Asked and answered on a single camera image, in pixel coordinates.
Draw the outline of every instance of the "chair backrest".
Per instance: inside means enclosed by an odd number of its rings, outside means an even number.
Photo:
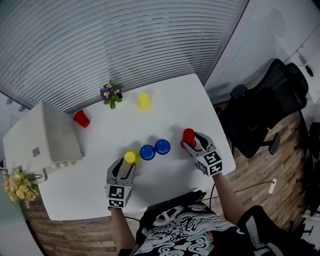
[[[273,128],[286,116],[303,109],[307,104],[308,83],[299,68],[274,59],[263,79],[245,92],[242,103],[249,126]]]

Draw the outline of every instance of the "t-shirt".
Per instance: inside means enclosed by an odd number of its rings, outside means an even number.
[[[234,225],[200,202],[147,210],[136,233],[139,248],[122,249],[119,256],[251,256],[257,251],[246,225],[252,217],[262,247],[272,244],[280,252],[265,255],[316,255],[314,245],[277,227],[261,206],[250,208]]]

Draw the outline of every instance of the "yellow cup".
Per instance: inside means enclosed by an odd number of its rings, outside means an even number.
[[[146,93],[141,93],[138,100],[138,108],[141,110],[148,110],[152,107],[152,101],[149,95]]]
[[[135,163],[136,165],[139,164],[141,159],[141,156],[138,151],[136,150],[129,150],[127,153],[124,155],[124,160],[129,164],[132,165]]]

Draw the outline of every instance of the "forearm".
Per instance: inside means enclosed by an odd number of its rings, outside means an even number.
[[[225,219],[237,225],[241,216],[246,212],[244,206],[221,172],[212,177]]]
[[[133,249],[137,245],[121,208],[111,208],[114,243],[119,253],[121,249]]]

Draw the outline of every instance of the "white desk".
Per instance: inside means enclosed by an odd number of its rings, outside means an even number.
[[[145,92],[152,109],[141,111],[138,96]],[[87,128],[75,123],[83,160],[49,174],[39,188],[51,220],[81,220],[109,216],[105,184],[108,167],[127,150],[140,150],[166,139],[171,150],[137,165],[133,192],[124,212],[145,208],[196,189],[207,189],[212,178],[195,168],[180,146],[184,129],[192,128],[213,139],[222,156],[223,174],[235,162],[216,112],[195,74],[149,84],[123,93],[111,110],[102,102],[84,109]]]

